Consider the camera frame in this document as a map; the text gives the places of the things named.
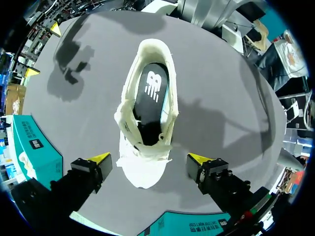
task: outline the new balance logo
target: new balance logo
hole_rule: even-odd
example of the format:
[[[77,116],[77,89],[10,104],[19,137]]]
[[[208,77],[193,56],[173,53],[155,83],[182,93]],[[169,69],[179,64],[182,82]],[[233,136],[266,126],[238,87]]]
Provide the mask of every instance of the new balance logo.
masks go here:
[[[158,102],[158,94],[161,88],[162,78],[160,75],[155,74],[153,71],[148,73],[147,85],[144,89],[144,92],[147,92],[148,95],[153,98],[155,102]]]

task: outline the shoe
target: shoe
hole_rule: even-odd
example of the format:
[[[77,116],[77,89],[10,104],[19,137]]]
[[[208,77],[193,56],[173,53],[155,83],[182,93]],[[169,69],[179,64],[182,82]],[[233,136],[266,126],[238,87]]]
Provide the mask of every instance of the shoe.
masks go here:
[[[158,39],[146,39],[139,45],[114,115],[121,130],[117,166],[135,187],[150,188],[162,177],[177,115],[170,50]]]

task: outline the gray platform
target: gray platform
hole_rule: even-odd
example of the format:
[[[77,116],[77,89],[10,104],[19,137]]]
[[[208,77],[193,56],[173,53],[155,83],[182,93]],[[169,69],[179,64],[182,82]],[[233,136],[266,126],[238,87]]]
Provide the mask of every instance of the gray platform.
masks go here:
[[[140,12],[103,12],[61,24],[30,79],[24,114],[32,114],[63,155],[66,172],[78,157],[112,153],[114,168],[79,213],[111,231],[133,236],[165,210],[218,212],[187,177],[188,152],[230,163],[255,191],[271,177],[282,146],[285,116],[259,72],[226,42],[181,20]],[[114,112],[139,43],[163,40],[177,73],[179,116],[162,179],[137,189],[115,162]]]

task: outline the teal box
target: teal box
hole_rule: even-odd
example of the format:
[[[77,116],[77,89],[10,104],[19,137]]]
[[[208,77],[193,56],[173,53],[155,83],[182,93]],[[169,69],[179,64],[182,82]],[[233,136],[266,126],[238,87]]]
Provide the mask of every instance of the teal box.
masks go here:
[[[21,153],[26,154],[35,171],[37,180],[50,189],[50,181],[63,176],[63,157],[43,135],[32,116],[13,116],[13,138],[18,163],[26,177],[27,170],[20,161]]]
[[[183,212],[165,212],[138,236],[215,236],[223,232],[228,213],[191,214]]]

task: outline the black insole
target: black insole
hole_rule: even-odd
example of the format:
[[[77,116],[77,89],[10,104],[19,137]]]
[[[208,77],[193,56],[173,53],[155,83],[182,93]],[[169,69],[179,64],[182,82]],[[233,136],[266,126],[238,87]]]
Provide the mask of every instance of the black insole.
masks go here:
[[[138,129],[144,145],[152,146],[158,142],[168,79],[167,67],[161,63],[148,64],[142,71],[133,115],[141,121]]]

